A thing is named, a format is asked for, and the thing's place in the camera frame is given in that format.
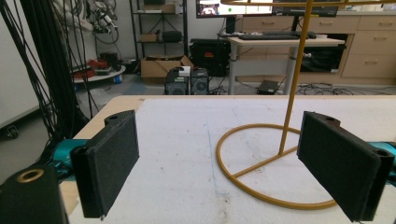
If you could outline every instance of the monitor screen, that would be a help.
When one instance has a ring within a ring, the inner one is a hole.
[[[272,3],[273,0],[256,0],[256,2]],[[220,0],[195,0],[196,18],[231,17],[236,15],[271,15],[272,7],[232,6],[223,5]]]
[[[274,0],[274,3],[305,3],[306,0]],[[333,0],[314,0],[314,2],[333,2]],[[304,16],[305,7],[274,7],[276,16]],[[311,15],[318,17],[335,17],[338,7],[312,7]]]

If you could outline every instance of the computer monitor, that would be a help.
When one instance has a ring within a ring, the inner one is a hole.
[[[273,0],[257,0],[256,2],[272,3]],[[195,0],[196,18],[226,18],[226,33],[234,32],[237,15],[243,16],[270,16],[272,7],[266,6],[232,6],[223,5],[220,0]]]
[[[305,3],[306,0],[274,0],[274,3]],[[314,2],[333,2],[333,0],[314,0]],[[335,17],[338,7],[312,7],[312,16]],[[273,13],[276,16],[304,16],[305,7],[274,7]]]

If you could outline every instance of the black 3d-printed part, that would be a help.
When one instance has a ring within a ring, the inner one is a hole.
[[[394,156],[370,146],[340,123],[305,111],[297,155],[351,221],[370,221]]]
[[[53,167],[28,167],[0,186],[0,223],[68,223]]]
[[[106,127],[70,155],[84,217],[105,217],[139,158],[134,111],[105,119]]]

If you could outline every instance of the drawer handle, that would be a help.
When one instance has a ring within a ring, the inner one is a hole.
[[[274,25],[275,22],[274,21],[263,21],[262,24],[264,24],[264,25]]]
[[[386,40],[386,39],[388,39],[388,37],[387,36],[375,36],[374,37],[374,40]]]
[[[332,21],[321,21],[320,25],[332,25]]]
[[[379,25],[383,26],[391,26],[393,24],[393,21],[381,21]]]
[[[378,61],[377,60],[375,60],[375,61],[366,61],[364,63],[365,64],[378,64]]]

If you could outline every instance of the black computer tower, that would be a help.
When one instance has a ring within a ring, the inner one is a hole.
[[[190,95],[208,95],[209,76],[205,68],[195,68],[190,77]]]
[[[230,60],[231,45],[228,40],[192,39],[191,61],[204,67],[210,77],[225,77]]]
[[[165,95],[188,95],[189,94],[189,78],[180,77],[178,70],[169,71],[165,80]]]

